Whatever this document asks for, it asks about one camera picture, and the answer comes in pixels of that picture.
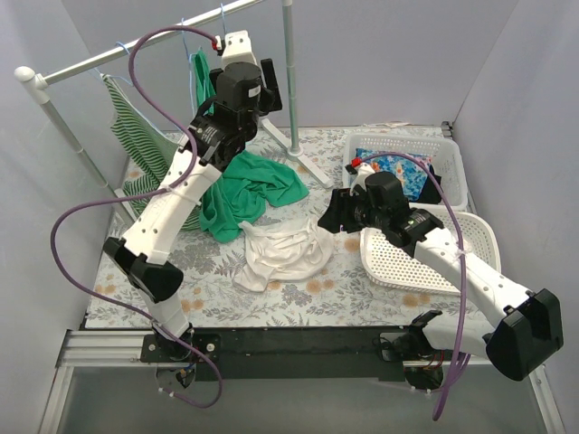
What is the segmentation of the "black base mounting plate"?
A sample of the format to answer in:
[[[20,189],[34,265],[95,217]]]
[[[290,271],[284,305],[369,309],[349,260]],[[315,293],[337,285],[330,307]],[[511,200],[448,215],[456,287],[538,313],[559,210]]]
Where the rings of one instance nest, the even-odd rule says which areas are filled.
[[[404,368],[432,370],[440,356],[414,353],[395,340],[404,326],[198,328],[186,341],[225,380],[375,378],[402,382]]]

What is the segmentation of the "blue floral garment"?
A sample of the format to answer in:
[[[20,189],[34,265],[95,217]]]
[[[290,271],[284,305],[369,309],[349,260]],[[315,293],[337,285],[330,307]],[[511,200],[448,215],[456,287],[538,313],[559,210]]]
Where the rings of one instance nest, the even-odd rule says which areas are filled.
[[[426,177],[421,168],[400,156],[380,156],[367,161],[376,173],[388,172],[400,180],[404,195],[410,202],[416,202],[422,191]]]

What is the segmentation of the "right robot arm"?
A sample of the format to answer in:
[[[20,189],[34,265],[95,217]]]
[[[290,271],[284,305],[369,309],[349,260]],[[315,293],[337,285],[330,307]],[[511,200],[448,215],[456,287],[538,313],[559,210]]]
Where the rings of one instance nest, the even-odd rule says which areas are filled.
[[[331,233],[379,230],[394,247],[440,274],[484,315],[485,325],[451,325],[440,310],[417,316],[388,348],[430,359],[439,351],[485,357],[522,381],[564,345],[561,304],[546,288],[534,292],[459,246],[459,234],[435,215],[410,206],[398,179],[366,175],[354,188],[335,189],[318,226]]]

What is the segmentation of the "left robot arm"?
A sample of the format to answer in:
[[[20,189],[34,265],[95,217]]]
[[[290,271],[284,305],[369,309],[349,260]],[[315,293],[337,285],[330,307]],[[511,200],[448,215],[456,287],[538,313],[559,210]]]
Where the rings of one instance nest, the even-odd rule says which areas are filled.
[[[184,274],[168,260],[186,219],[258,130],[259,119],[282,108],[274,64],[234,61],[210,73],[215,93],[200,103],[156,194],[121,238],[104,251],[146,302],[156,344],[172,361],[193,349],[192,326],[177,291]]]

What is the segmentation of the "white clothes rack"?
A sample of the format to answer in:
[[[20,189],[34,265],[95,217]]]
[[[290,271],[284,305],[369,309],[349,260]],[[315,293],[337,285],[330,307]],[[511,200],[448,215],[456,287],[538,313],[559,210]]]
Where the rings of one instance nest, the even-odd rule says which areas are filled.
[[[198,24],[207,24],[218,20],[227,14],[233,14],[242,9],[255,5],[254,1],[234,1],[224,6],[200,14],[198,16],[189,18],[182,23],[173,24],[156,32],[155,35],[147,38],[143,45],[145,47],[160,43],[175,37],[180,32],[184,32]],[[316,164],[308,158],[303,151],[299,142],[299,122],[297,114],[297,87],[296,87],[296,72],[295,72],[295,52],[294,52],[294,38],[293,38],[293,21],[292,21],[292,5],[291,1],[283,1],[282,3],[282,18],[283,18],[283,34],[285,43],[285,57],[286,57],[286,76],[288,86],[288,104],[289,104],[289,122],[290,122],[290,137],[285,137],[280,130],[273,126],[268,120],[264,119],[261,122],[263,129],[268,135],[278,143],[282,149],[286,151],[287,158],[296,161],[299,165],[305,168],[321,186],[329,189],[333,186],[332,180],[326,175]],[[97,165],[89,157],[86,150],[83,148],[78,138],[71,131],[66,121],[62,118],[58,109],[52,104],[47,89],[50,85],[67,80],[85,71],[99,67],[111,61],[114,61],[127,54],[132,55],[136,52],[138,41],[134,40],[126,44],[103,52],[99,55],[90,57],[85,61],[72,64],[69,67],[43,76],[35,72],[27,66],[19,66],[14,70],[15,79],[22,84],[28,95],[34,102],[43,110],[46,117],[50,120],[52,125],[56,127],[65,143],[78,156],[82,165],[87,172],[92,176],[97,185],[112,196],[116,196],[117,192],[109,185]]]

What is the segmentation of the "floral patterned table mat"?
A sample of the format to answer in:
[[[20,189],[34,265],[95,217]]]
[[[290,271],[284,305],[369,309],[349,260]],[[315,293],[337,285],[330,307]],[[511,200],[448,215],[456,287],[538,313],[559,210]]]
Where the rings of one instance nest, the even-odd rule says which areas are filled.
[[[346,127],[301,128],[299,141],[308,156],[328,175],[336,187],[342,186],[342,158],[350,132],[390,132],[400,136],[444,137],[440,127]],[[330,191],[321,187],[267,133],[260,131],[247,149],[285,164],[298,174],[309,189],[306,199],[273,208],[254,223],[268,225],[315,213],[327,207]],[[313,278],[298,282],[272,281],[263,292],[238,289],[233,277],[245,263],[244,238],[219,243],[205,231],[181,232],[170,257],[185,273],[179,289],[184,312],[195,327],[236,326],[382,326],[407,325],[420,313],[440,309],[456,316],[460,299],[451,294],[405,291],[376,285],[365,273],[359,253],[359,233],[333,237],[334,253]],[[124,275],[102,255],[94,290],[118,301],[145,309]],[[127,309],[92,298],[84,327],[148,328],[149,322]]]

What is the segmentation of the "green striped tank top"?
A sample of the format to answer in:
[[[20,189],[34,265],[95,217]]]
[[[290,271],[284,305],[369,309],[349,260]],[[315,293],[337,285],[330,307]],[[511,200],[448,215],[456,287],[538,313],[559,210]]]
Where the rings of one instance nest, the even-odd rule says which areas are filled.
[[[164,180],[178,145],[158,131],[133,106],[112,76],[100,76],[115,109],[110,129],[140,170],[138,177],[123,184],[123,193],[126,196],[135,196],[154,191]]]

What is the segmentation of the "white tank top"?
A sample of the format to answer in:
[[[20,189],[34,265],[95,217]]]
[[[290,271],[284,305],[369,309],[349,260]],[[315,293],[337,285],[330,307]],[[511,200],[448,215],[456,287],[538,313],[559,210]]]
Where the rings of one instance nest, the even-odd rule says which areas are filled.
[[[252,225],[241,222],[245,237],[245,265],[233,278],[236,287],[263,292],[272,281],[300,281],[313,277],[334,251],[333,235],[308,216]]]

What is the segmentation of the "black garment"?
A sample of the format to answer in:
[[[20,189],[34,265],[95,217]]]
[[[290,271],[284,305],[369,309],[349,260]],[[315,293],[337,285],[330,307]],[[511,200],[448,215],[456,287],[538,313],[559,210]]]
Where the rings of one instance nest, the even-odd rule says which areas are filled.
[[[429,171],[436,183],[441,186],[441,177],[435,172],[432,165],[430,166]],[[416,202],[423,204],[439,204],[441,202],[441,195],[437,190],[435,183],[429,176],[426,177],[426,181]]]

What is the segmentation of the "green t-shirt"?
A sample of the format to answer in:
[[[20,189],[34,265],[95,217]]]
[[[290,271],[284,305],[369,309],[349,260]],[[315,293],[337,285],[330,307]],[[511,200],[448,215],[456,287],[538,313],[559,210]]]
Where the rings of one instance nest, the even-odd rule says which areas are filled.
[[[256,222],[268,204],[295,203],[308,195],[308,188],[292,169],[245,150],[258,132],[261,117],[257,113],[219,106],[214,95],[215,91],[197,101],[188,130],[201,165],[215,167],[221,176],[204,192],[182,229],[208,231],[225,243],[239,235],[241,222]]]

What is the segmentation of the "white laundry basket upright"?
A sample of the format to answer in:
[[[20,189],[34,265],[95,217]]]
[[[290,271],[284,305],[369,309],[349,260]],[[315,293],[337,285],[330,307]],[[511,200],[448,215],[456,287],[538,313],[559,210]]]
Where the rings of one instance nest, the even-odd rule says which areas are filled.
[[[441,177],[441,188],[454,211],[465,211],[468,186],[458,145],[447,138],[398,136],[392,133],[350,133],[345,139],[342,165],[356,157],[358,148],[374,153],[400,152],[432,157],[434,173]]]

